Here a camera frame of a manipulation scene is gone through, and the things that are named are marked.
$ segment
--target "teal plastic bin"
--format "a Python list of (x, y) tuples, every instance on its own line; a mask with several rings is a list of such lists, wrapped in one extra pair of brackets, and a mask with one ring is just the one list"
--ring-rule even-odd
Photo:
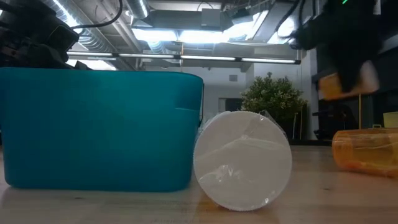
[(190, 181), (203, 80), (175, 72), (0, 69), (9, 185), (165, 192)]

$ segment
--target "table surface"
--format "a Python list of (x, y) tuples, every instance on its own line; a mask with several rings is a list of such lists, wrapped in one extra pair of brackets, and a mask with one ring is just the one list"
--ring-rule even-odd
[(339, 171), (329, 147), (292, 154), (287, 188), (254, 212), (215, 205), (195, 180), (166, 194), (13, 189), (0, 156), (0, 223), (397, 223), (398, 180)]

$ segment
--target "potted plant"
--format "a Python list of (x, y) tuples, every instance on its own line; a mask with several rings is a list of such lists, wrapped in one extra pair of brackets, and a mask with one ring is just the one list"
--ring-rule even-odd
[(266, 110), (288, 138), (292, 138), (295, 115), (307, 102), (287, 77), (272, 79), (271, 76), (269, 72), (265, 78), (256, 77), (249, 89), (242, 93), (243, 110), (255, 113)]

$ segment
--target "green plant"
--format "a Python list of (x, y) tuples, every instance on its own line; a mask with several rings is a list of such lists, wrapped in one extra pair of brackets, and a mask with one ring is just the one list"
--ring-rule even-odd
[(276, 120), (294, 118), (307, 102), (302, 99), (302, 92), (296, 90), (287, 77), (272, 79), (256, 77), (248, 90), (242, 93), (243, 110), (259, 113), (267, 110)]

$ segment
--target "ceiling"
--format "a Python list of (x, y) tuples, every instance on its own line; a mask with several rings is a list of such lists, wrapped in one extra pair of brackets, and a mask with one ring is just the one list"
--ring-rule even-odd
[[(75, 4), (82, 14), (84, 14), (91, 22), (100, 23), (107, 21), (109, 16), (113, 17), (112, 12), (116, 12), (119, 8), (118, 0), (69, 0), (71, 4)], [(255, 6), (263, 0), (211, 0), (209, 3), (215, 9), (229, 10), (235, 6)], [(196, 11), (201, 0), (148, 0), (149, 6), (157, 10), (178, 10), (178, 11)], [(281, 59), (298, 59), (296, 50), (292, 50), (288, 45), (269, 45), (267, 41), (274, 34), (277, 23), (282, 16), (287, 12), (292, 5), (291, 1), (269, 1), (267, 10), (268, 15), (260, 26), (256, 35), (252, 40), (244, 40), (236, 43), (219, 43), (219, 44), (183, 44), (176, 42), (164, 42), (164, 47), (171, 51), (185, 55), (212, 55), (212, 56), (229, 56), (229, 57), (266, 57), (266, 58), (281, 58)], [(265, 9), (265, 6), (256, 6), (260, 10)], [(200, 8), (210, 8), (207, 3), (202, 3)], [(305, 7), (305, 15), (310, 15), (310, 6)], [(99, 28), (98, 31), (103, 37), (114, 47), (114, 51), (123, 53), (146, 52), (150, 53), (150, 48), (146, 41), (137, 40), (134, 33), (130, 32), (126, 35), (126, 30), (123, 27), (130, 29), (131, 18), (126, 14), (127, 6), (124, 0), (123, 23), (115, 23), (113, 25)], [(76, 45), (72, 50), (82, 51), (86, 50), (81, 45)], [(136, 60), (123, 59), (124, 66), (119, 69), (140, 69), (145, 66), (159, 66), (159, 67), (179, 67), (181, 63), (170, 63), (165, 60)], [(184, 60), (182, 63), (184, 67), (221, 67), (221, 68), (248, 68), (245, 63), (239, 62), (217, 62), (217, 61), (202, 61), (202, 60)]]

